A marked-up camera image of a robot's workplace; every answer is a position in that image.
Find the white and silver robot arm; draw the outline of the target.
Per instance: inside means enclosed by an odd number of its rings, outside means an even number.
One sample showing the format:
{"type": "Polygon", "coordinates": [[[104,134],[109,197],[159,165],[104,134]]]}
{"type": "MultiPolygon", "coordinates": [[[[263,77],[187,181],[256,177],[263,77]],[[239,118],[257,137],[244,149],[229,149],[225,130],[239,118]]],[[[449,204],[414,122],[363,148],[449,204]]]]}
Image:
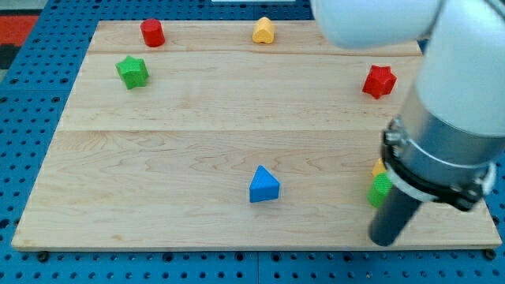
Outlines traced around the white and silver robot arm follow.
{"type": "Polygon", "coordinates": [[[391,245],[425,202],[471,210],[492,190],[504,149],[503,2],[313,0],[311,8],[337,47],[428,40],[408,97],[383,131],[393,187],[370,239],[391,245]]]}

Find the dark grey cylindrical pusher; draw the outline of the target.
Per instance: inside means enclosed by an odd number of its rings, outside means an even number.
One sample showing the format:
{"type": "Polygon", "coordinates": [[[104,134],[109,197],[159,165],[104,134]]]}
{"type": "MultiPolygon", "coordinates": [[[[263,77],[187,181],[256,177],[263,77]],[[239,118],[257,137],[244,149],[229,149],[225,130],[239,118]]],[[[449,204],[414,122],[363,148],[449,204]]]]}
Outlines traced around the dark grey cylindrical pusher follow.
{"type": "Polygon", "coordinates": [[[368,236],[376,245],[392,245],[421,205],[421,201],[393,186],[372,219],[368,236]]]}

